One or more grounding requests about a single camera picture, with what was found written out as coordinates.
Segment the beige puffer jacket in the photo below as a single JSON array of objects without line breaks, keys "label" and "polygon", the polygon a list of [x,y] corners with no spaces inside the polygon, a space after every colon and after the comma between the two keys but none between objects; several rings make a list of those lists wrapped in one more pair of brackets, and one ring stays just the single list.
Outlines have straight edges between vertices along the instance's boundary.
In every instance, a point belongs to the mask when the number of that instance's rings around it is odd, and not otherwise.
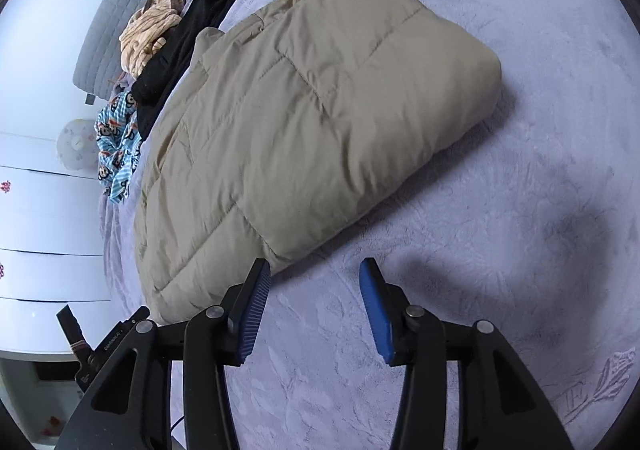
[{"label": "beige puffer jacket", "polygon": [[134,253],[188,320],[299,261],[495,110],[497,54],[419,0],[274,0],[206,30],[148,139]]}]

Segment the white drawer cabinet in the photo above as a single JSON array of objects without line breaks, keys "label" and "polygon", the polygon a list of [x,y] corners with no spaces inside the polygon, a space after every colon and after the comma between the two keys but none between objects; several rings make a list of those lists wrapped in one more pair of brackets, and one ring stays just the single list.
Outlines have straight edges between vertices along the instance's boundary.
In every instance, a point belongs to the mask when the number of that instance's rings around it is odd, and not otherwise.
[{"label": "white drawer cabinet", "polygon": [[56,315],[68,306],[96,345],[117,319],[103,272],[101,186],[68,170],[55,141],[1,136],[1,354],[72,357]]}]

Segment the lavender bed blanket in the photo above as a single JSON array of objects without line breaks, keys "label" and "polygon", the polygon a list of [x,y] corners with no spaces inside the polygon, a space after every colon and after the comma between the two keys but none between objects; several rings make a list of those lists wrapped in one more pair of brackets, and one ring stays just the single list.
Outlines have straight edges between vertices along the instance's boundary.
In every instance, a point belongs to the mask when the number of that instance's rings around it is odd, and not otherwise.
[{"label": "lavender bed blanket", "polygon": [[[239,0],[233,26],[271,0]],[[372,256],[445,320],[486,318],[578,449],[639,380],[639,34],[619,0],[421,0],[498,55],[495,113],[369,215],[275,277],[228,371],[245,449],[384,449],[402,372],[358,285]]]}]

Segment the white round plush toy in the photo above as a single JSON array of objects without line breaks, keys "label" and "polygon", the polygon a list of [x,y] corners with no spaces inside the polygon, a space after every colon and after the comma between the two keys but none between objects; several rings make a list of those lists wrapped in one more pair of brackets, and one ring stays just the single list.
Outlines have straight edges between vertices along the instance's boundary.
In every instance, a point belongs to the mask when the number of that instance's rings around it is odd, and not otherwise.
[{"label": "white round plush toy", "polygon": [[58,134],[56,154],[66,170],[74,172],[96,170],[98,152],[93,120],[72,120],[64,125]]}]

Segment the blue monkey print pajamas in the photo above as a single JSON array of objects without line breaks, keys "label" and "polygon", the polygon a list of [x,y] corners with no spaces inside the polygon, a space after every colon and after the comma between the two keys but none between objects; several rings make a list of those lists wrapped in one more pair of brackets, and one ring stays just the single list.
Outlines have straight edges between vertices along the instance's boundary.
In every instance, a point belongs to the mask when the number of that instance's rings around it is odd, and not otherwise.
[{"label": "blue monkey print pajamas", "polygon": [[100,111],[94,132],[98,146],[98,180],[107,198],[121,203],[129,195],[142,144],[137,103],[130,91],[117,94]]}]

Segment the peach striped garment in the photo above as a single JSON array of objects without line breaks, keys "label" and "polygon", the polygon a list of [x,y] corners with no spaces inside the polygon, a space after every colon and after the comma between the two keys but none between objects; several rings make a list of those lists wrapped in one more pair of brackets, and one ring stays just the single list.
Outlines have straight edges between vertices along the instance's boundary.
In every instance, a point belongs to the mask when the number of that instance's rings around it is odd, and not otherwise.
[{"label": "peach striped garment", "polygon": [[137,79],[149,60],[166,44],[168,32],[182,21],[186,0],[147,0],[120,34],[122,71]]}]

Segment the black folded garment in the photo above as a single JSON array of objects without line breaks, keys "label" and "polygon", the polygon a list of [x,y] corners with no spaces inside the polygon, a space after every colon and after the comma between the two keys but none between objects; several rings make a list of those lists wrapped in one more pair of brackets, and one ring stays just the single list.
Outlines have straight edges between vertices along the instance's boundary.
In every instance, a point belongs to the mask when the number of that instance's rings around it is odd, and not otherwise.
[{"label": "black folded garment", "polygon": [[143,68],[130,95],[138,105],[138,131],[146,140],[186,68],[190,66],[195,40],[205,28],[218,28],[235,0],[192,0],[186,14],[166,43]]}]

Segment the grey quilted headboard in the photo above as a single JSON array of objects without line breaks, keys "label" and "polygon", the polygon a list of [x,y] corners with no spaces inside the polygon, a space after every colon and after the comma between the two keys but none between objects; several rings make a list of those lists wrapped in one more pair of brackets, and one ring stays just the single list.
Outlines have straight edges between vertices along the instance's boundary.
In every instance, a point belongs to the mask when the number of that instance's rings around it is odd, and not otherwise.
[{"label": "grey quilted headboard", "polygon": [[119,36],[147,0],[102,0],[77,58],[73,83],[82,92],[107,100],[122,73]]}]

